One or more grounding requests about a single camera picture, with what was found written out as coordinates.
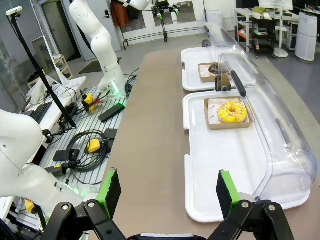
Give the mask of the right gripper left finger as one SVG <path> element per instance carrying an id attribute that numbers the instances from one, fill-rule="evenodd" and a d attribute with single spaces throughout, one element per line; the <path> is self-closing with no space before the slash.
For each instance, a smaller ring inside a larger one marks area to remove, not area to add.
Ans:
<path id="1" fill-rule="evenodd" d="M 125 240 L 126 237 L 113 221 L 122 193 L 116 168 L 107 174 L 95 199 L 78 206 L 60 202 L 44 229 L 42 240 L 79 240 L 87 231 L 94 231 L 100 240 Z"/>

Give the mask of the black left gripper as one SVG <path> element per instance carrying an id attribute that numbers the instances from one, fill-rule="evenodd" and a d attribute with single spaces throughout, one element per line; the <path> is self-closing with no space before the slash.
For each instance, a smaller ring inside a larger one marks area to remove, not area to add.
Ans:
<path id="1" fill-rule="evenodd" d="M 152 10 L 158 11 L 156 16 L 161 18 L 162 14 L 160 11 L 169 10 L 174 11 L 176 15 L 179 15 L 180 8 L 174 4 L 169 4 L 167 0 L 153 0 Z"/>

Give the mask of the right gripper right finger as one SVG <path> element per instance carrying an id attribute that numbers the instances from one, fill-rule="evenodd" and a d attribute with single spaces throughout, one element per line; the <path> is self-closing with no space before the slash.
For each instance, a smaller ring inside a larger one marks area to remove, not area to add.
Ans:
<path id="1" fill-rule="evenodd" d="M 294 239 L 282 206 L 271 200 L 241 199 L 229 171 L 219 171 L 216 193 L 223 221 L 210 240 L 237 240 L 244 232 L 257 240 Z"/>

